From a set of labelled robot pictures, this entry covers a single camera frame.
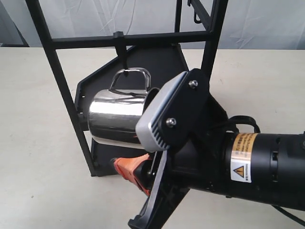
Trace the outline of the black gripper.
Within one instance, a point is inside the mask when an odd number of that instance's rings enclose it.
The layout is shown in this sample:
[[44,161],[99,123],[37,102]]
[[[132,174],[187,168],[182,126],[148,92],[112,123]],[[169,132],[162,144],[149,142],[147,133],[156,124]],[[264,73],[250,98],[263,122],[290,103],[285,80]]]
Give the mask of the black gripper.
[[125,180],[148,196],[140,213],[130,219],[132,229],[160,229],[191,188],[217,187],[223,162],[224,130],[215,124],[227,121],[226,111],[209,96],[199,122],[181,148],[132,158],[112,158],[110,165]]

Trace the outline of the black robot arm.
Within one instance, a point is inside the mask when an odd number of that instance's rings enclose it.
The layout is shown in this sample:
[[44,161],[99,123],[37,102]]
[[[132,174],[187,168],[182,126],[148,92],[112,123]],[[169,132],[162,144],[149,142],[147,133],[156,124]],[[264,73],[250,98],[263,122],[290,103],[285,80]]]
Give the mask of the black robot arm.
[[249,116],[228,117],[210,96],[179,149],[114,158],[112,166],[147,196],[132,229],[160,229],[191,189],[273,206],[305,209],[304,134],[262,134]]

